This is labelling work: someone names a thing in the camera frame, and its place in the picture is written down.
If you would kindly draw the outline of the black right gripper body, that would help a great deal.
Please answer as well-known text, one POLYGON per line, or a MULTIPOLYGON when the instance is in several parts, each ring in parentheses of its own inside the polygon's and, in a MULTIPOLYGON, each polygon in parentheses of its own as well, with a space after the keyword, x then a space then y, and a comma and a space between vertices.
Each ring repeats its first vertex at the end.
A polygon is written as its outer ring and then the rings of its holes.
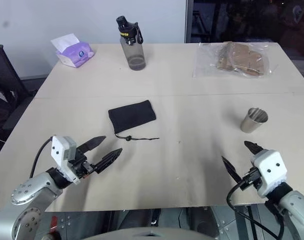
POLYGON ((252 167, 249 172, 242 178, 240 189, 243 191, 249 186, 254 185, 257 188, 261 183, 261 173, 257 167, 252 167))

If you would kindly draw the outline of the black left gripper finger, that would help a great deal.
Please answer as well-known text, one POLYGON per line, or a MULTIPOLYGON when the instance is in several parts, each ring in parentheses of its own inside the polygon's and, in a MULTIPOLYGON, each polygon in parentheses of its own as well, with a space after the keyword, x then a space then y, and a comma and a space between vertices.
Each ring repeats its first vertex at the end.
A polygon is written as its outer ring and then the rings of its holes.
POLYGON ((122 148, 113 150, 105 155, 100 162, 93 166, 93 169, 96 173, 101 173, 107 167, 109 167, 121 154, 122 148))
POLYGON ((106 136, 104 135, 94 137, 88 140, 87 142, 85 142, 84 144, 78 146, 77 150, 85 154, 86 152, 91 151, 94 148, 98 147, 105 140, 105 138, 106 136))

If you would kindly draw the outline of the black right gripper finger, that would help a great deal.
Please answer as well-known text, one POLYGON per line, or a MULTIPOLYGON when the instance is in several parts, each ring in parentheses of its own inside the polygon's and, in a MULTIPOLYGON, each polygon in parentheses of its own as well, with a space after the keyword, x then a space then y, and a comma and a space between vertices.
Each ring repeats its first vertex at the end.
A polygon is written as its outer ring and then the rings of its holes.
POLYGON ((262 150, 264 150, 264 148, 262 148, 261 146, 259 146, 256 143, 250 142, 250 141, 244 141, 244 145, 248 148, 248 150, 253 154, 256 155, 259 152, 261 152, 262 150))
POLYGON ((225 157, 222 156, 221 158, 229 175, 234 179, 236 183, 241 182, 242 178, 237 174, 235 167, 225 157))

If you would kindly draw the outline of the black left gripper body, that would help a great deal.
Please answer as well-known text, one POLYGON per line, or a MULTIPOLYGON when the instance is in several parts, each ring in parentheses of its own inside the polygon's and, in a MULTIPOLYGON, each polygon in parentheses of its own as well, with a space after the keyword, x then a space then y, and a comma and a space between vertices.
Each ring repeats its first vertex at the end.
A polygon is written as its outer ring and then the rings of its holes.
POLYGON ((89 163, 85 156, 85 153, 90 150, 87 146, 73 147, 68 150, 67 161, 69 168, 79 179, 85 178, 94 171, 94 165, 89 163))

